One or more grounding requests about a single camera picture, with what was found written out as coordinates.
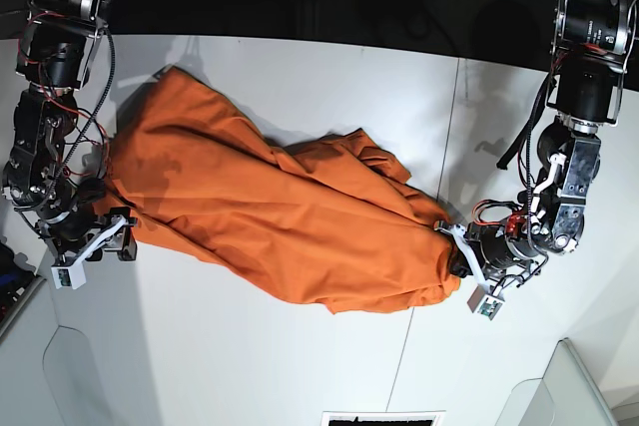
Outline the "clutter bin left edge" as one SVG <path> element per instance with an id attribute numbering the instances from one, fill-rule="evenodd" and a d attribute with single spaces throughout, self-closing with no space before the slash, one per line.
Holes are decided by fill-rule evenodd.
<path id="1" fill-rule="evenodd" d="M 1 242 L 1 325 L 4 325 L 10 316 L 26 300 L 29 288 L 36 279 L 36 275 L 16 263 L 14 251 Z"/>

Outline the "grey panel bottom right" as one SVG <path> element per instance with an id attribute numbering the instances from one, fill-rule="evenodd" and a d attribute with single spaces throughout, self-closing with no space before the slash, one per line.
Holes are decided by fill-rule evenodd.
<path id="1" fill-rule="evenodd" d="M 560 340 L 540 378 L 511 391 L 497 426 L 615 425 L 612 411 L 572 341 Z"/>

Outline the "grey panel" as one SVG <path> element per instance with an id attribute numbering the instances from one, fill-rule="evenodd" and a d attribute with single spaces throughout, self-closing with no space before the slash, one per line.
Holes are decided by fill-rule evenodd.
<path id="1" fill-rule="evenodd" d="M 497 426 L 615 425 L 612 411 L 572 341 L 560 340 L 540 378 L 511 391 Z"/>
<path id="2" fill-rule="evenodd" d="M 88 338 L 59 324 L 47 282 L 35 280 L 1 328 L 1 423 L 94 425 L 99 394 Z"/>

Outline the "grey panel bottom left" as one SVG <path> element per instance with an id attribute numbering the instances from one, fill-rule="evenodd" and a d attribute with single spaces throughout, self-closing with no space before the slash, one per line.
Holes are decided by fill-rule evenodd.
<path id="1" fill-rule="evenodd" d="M 88 338 L 59 324 L 47 282 L 35 280 L 1 328 L 1 423 L 94 425 L 99 394 Z"/>

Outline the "white black calibration card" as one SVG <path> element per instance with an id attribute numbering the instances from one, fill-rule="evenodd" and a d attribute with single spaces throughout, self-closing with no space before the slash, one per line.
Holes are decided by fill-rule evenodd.
<path id="1" fill-rule="evenodd" d="M 332 425 L 442 425 L 445 411 L 425 412 L 336 412 L 322 414 L 320 426 Z"/>

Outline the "orange t-shirt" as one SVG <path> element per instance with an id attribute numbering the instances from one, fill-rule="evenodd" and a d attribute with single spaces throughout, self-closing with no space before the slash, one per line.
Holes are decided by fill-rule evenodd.
<path id="1" fill-rule="evenodd" d="M 332 313 L 438 304 L 460 285 L 445 209 L 363 130 L 285 149 L 226 96 L 173 67 L 111 146 L 106 207 L 137 240 L 226 267 Z"/>

